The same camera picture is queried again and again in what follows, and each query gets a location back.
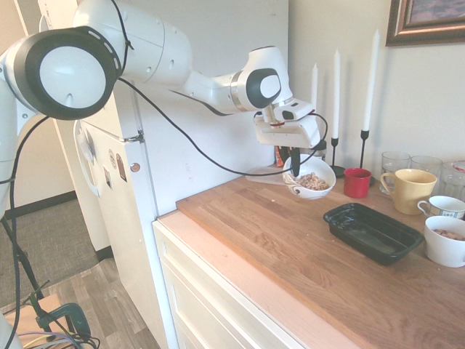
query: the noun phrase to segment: black plastic container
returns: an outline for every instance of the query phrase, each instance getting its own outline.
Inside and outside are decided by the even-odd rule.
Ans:
[[[382,265],[391,265],[424,241],[423,234],[361,204],[326,212],[329,230],[346,244]]]

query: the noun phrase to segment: white candle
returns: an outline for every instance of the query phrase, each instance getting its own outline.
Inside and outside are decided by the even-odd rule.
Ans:
[[[313,105],[313,108],[317,110],[317,88],[318,88],[318,67],[315,64],[312,70],[312,96],[310,102]]]
[[[362,131],[370,130],[371,107],[373,105],[373,93],[375,89],[376,66],[378,65],[379,39],[380,39],[379,31],[376,30],[375,35],[373,37],[373,46],[371,47],[370,75],[368,77],[365,118],[363,119]]]
[[[336,50],[334,55],[334,109],[333,138],[339,137],[339,95],[341,89],[341,54]]]

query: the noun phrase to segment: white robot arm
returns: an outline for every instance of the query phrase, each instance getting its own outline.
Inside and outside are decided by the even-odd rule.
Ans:
[[[263,144],[313,148],[320,142],[313,107],[293,97],[278,48],[256,49],[243,70],[209,78],[192,70],[190,43],[180,30],[129,5],[118,8],[121,19],[111,0],[85,0],[73,28],[29,36],[0,57],[0,217],[23,125],[36,114],[93,115],[120,77],[169,89],[218,115],[256,111]]]

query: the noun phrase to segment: picture frame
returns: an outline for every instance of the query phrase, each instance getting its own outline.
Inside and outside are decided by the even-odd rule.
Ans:
[[[391,0],[386,46],[465,41],[465,0]]]

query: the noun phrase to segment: refrigerator hinge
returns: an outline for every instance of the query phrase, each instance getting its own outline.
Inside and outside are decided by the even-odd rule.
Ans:
[[[142,131],[138,131],[138,132],[139,132],[139,135],[137,135],[136,137],[124,138],[123,141],[125,143],[135,143],[135,142],[144,143],[145,142],[144,132]]]

